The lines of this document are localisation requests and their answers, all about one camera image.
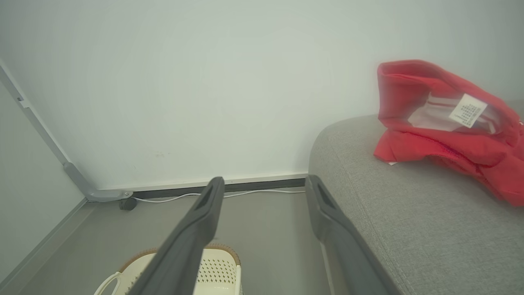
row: gray fabric upholstery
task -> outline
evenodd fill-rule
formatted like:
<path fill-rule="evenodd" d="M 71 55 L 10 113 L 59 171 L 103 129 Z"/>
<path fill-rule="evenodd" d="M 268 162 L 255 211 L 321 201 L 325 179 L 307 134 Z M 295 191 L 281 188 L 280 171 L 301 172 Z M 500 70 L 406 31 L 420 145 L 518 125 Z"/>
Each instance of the gray fabric upholstery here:
<path fill-rule="evenodd" d="M 524 117 L 524 100 L 509 103 Z M 524 294 L 524 208 L 428 161 L 373 157 L 376 115 L 338 122 L 313 146 L 318 175 L 404 294 Z"/>

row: metal bracket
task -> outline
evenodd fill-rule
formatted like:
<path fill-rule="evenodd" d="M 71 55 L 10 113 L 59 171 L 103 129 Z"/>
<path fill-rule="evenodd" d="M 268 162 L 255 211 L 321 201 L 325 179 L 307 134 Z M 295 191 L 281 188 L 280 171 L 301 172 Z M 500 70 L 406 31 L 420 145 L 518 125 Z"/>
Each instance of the metal bracket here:
<path fill-rule="evenodd" d="M 63 168 L 67 175 L 73 180 L 73 182 L 77 185 L 78 189 L 84 194 L 84 196 L 88 199 L 88 202 L 107 202 L 107 201 L 115 201 L 119 199 L 125 199 L 131 197 L 133 192 L 128 191 L 99 191 L 98 189 L 94 188 L 78 171 L 78 169 L 74 166 L 73 163 L 69 162 L 60 150 L 54 140 L 51 138 L 47 130 L 43 127 L 43 125 L 40 123 L 38 118 L 35 116 L 35 113 L 32 111 L 31 104 L 25 100 L 18 89 L 16 89 L 15 85 L 7 75 L 7 73 L 4 71 L 3 67 L 0 65 L 0 82 L 4 84 L 5 88 L 13 99 L 17 102 L 18 106 L 22 109 L 22 112 L 24 115 L 26 115 L 29 122 L 31 122 L 31 125 L 36 129 L 38 134 L 42 137 L 43 141 L 46 143 L 46 145 L 49 147 L 51 152 L 57 157 L 58 161 L 63 165 Z"/>
<path fill-rule="evenodd" d="M 73 180 L 78 189 L 88 199 L 88 202 L 114 201 L 129 198 L 133 194 L 133 192 L 126 191 L 99 191 L 84 178 L 73 163 L 67 162 L 63 167 L 69 178 Z"/>

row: power cord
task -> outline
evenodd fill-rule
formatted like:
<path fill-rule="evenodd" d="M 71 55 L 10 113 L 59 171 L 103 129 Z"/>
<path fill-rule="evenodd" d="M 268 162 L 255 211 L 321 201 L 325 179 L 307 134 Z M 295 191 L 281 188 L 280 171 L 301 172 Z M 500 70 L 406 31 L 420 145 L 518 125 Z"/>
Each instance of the power cord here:
<path fill-rule="evenodd" d="M 289 192 L 289 191 L 279 191 L 279 190 L 276 190 L 276 189 L 259 189 L 259 190 L 257 190 L 257 191 L 249 191 L 249 192 L 243 192 L 243 193 L 239 193 L 239 194 L 234 194 L 234 195 L 224 196 L 224 198 L 231 198 L 231 197 L 242 196 L 242 195 L 247 195 L 247 194 L 252 194 L 252 193 L 259 193 L 259 192 L 286 193 L 286 194 L 305 193 L 305 191 L 292 191 L 292 192 Z M 135 200 L 137 200 L 137 201 L 140 201 L 140 202 L 147 202 L 147 203 L 165 203 L 165 202 L 174 201 L 174 200 L 177 200 L 177 199 L 180 199 L 180 198 L 183 198 L 183 197 L 187 197 L 187 196 L 200 196 L 200 194 L 197 194 L 197 193 L 189 193 L 189 194 L 185 194 L 185 195 L 181 195 L 181 196 L 178 196 L 178 197 L 174 197 L 174 198 L 167 199 L 167 200 L 161 200 L 161 201 L 151 201 L 151 200 L 146 200 L 146 199 L 141 199 L 141 198 L 135 198 L 135 197 L 132 197 L 132 198 L 135 199 Z"/>

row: white laundry basket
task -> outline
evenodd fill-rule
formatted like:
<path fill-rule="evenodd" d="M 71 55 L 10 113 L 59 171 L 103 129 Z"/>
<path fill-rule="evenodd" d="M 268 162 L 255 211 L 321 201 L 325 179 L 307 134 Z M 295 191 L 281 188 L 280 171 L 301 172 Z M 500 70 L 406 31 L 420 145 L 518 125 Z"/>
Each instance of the white laundry basket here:
<path fill-rule="evenodd" d="M 146 269 L 156 249 L 139 253 L 119 271 L 109 276 L 94 295 L 101 295 L 105 288 L 117 280 L 112 295 L 125 295 Z M 231 247 L 209 244 L 204 248 L 193 295 L 242 295 L 241 267 L 238 255 Z"/>

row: red jacket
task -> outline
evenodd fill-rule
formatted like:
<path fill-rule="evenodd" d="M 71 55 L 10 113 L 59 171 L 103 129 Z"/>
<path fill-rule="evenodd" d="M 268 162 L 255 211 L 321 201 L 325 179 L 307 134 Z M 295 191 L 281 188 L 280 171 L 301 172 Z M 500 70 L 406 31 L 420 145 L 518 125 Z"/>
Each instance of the red jacket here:
<path fill-rule="evenodd" d="M 375 149 L 377 158 L 428 157 L 471 175 L 498 198 L 524 206 L 524 127 L 500 98 L 422 60 L 381 64 L 378 86 L 378 118 L 388 130 Z M 472 128 L 448 118 L 465 94 L 488 104 Z"/>

